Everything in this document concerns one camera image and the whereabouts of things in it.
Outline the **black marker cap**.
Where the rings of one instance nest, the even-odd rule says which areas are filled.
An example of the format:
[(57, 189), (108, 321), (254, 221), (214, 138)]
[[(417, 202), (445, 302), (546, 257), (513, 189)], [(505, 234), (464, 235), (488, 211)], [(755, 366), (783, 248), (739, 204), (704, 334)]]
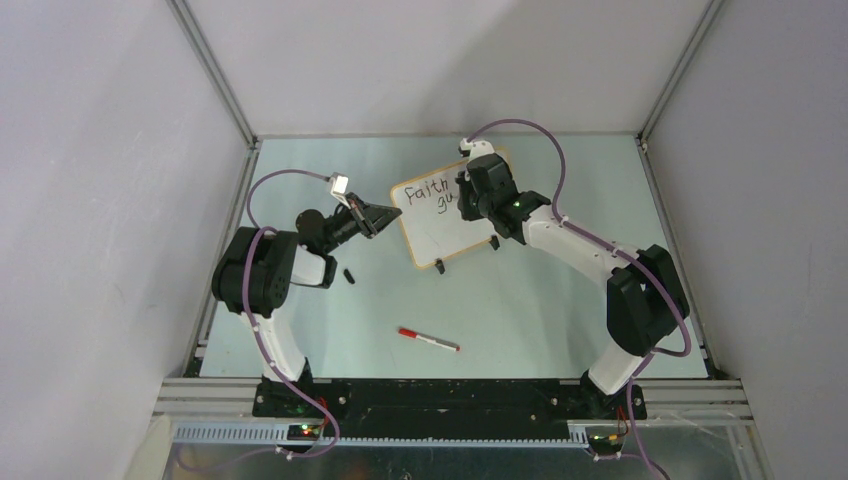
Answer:
[(355, 278), (354, 278), (354, 276), (353, 276), (352, 272), (351, 272), (349, 269), (345, 268), (345, 269), (343, 270), (343, 274), (344, 274), (344, 277), (346, 278), (346, 280), (347, 280), (347, 282), (348, 282), (348, 283), (350, 283), (350, 284), (355, 284), (355, 283), (356, 283), (356, 280), (355, 280)]

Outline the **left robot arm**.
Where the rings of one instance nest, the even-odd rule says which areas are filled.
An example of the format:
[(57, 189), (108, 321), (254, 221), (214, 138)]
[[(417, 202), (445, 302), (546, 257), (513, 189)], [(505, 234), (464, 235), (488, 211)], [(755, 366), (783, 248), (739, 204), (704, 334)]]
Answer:
[(283, 383), (277, 402), (290, 415), (304, 416), (316, 403), (315, 388), (300, 379), (308, 371), (308, 359), (282, 315), (291, 288), (329, 288), (338, 268), (332, 252), (356, 236), (374, 238), (401, 215), (398, 207), (348, 193), (328, 216), (315, 209), (302, 211), (293, 231), (242, 226), (225, 248), (211, 293), (251, 330), (264, 362), (263, 376)]

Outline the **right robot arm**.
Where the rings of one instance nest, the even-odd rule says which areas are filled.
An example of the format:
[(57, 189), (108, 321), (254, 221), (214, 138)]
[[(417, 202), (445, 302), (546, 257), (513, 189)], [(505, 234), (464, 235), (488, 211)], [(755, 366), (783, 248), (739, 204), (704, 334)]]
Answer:
[(556, 216), (548, 198), (519, 191), (497, 153), (466, 152), (463, 159), (456, 177), (463, 220), (487, 220), (502, 238), (563, 261), (605, 292), (610, 341), (586, 373), (591, 383), (581, 402), (593, 417), (610, 416), (658, 343), (686, 327), (690, 309), (670, 253), (659, 245), (624, 249)]

